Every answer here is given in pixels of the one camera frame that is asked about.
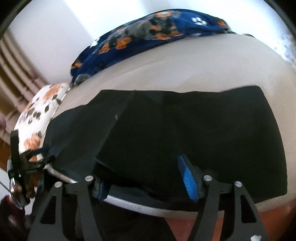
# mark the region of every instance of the black cloth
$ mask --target black cloth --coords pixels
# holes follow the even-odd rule
[[[53,119],[44,147],[56,156],[53,167],[73,179],[93,174],[161,200],[190,202],[179,154],[221,182],[241,181],[255,202],[287,193],[281,135],[257,86],[221,93],[101,91]]]

